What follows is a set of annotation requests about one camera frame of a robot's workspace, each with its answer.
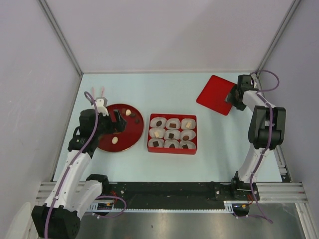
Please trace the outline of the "pink metal tongs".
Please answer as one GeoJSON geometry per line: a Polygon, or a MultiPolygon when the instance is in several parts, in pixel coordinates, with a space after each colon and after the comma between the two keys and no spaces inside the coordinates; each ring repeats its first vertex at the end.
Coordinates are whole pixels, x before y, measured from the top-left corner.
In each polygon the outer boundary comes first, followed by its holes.
{"type": "Polygon", "coordinates": [[[95,88],[95,87],[91,88],[91,95],[92,95],[93,98],[104,97],[104,92],[105,92],[104,86],[99,87],[99,88],[95,88]]]}

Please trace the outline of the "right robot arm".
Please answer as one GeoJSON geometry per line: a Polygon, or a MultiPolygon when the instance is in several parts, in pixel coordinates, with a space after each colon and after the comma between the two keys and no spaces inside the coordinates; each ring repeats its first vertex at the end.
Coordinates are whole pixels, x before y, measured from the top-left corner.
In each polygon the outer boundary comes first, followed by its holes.
{"type": "Polygon", "coordinates": [[[230,195],[241,201],[259,199],[256,185],[259,168],[268,154],[284,141],[287,111],[266,100],[250,75],[238,76],[226,101],[237,110],[248,108],[252,112],[248,130],[249,151],[231,180],[230,195]]]}

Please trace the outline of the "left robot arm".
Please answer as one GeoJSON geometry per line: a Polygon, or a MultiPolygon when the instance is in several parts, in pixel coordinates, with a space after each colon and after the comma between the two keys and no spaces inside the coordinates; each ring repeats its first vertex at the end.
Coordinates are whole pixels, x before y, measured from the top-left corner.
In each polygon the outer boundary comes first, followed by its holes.
{"type": "Polygon", "coordinates": [[[100,137],[123,132],[127,122],[118,109],[114,118],[106,109],[83,110],[79,125],[69,141],[68,153],[63,171],[53,190],[42,206],[34,206],[31,216],[38,235],[43,239],[74,239],[77,237],[81,219],[97,198],[109,196],[107,176],[91,174],[78,191],[79,181],[93,158],[100,137]]]}

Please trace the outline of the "red box lid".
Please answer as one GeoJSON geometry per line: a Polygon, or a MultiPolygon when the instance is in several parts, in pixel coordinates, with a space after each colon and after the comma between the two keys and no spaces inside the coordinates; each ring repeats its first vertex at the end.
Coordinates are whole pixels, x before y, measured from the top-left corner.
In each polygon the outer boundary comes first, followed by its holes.
{"type": "Polygon", "coordinates": [[[226,102],[226,98],[234,86],[235,83],[212,75],[197,97],[196,102],[219,114],[227,116],[232,108],[232,104],[226,102]]]}

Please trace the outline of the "round red plate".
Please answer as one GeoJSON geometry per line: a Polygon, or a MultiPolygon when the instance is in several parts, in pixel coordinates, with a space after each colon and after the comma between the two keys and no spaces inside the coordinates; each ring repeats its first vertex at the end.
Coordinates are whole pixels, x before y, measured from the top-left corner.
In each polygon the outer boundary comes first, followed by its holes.
{"type": "Polygon", "coordinates": [[[113,110],[118,109],[122,117],[127,122],[124,132],[107,134],[100,138],[98,148],[105,152],[121,152],[131,148],[141,138],[144,130],[144,119],[142,114],[133,106],[127,104],[113,104],[107,106],[107,110],[112,120],[115,120],[113,110]],[[122,113],[122,109],[129,109],[132,113],[127,116],[122,113]],[[140,120],[139,124],[135,124],[135,120],[140,120]],[[112,144],[112,138],[117,137],[118,142],[112,144]]]}

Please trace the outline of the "red chocolate box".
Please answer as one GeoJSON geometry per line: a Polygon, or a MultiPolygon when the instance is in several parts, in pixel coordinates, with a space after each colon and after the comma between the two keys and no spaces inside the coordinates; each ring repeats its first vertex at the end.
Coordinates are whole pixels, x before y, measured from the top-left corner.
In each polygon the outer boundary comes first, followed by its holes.
{"type": "MultiPolygon", "coordinates": [[[[163,117],[166,118],[166,120],[170,119],[170,118],[178,118],[181,122],[182,119],[184,118],[189,118],[189,119],[195,119],[196,120],[196,128],[192,129],[193,131],[195,131],[196,133],[196,137],[191,140],[191,142],[195,143],[196,145],[196,149],[182,149],[182,148],[159,148],[159,147],[148,147],[148,142],[147,142],[147,148],[149,152],[152,153],[171,153],[171,154],[186,154],[186,155],[195,155],[198,149],[198,144],[197,144],[197,117],[195,115],[181,115],[181,114],[151,114],[150,115],[150,121],[151,119],[155,118],[155,117],[163,117]]],[[[151,137],[149,136],[149,130],[148,130],[148,141],[151,139],[151,137]]]]}

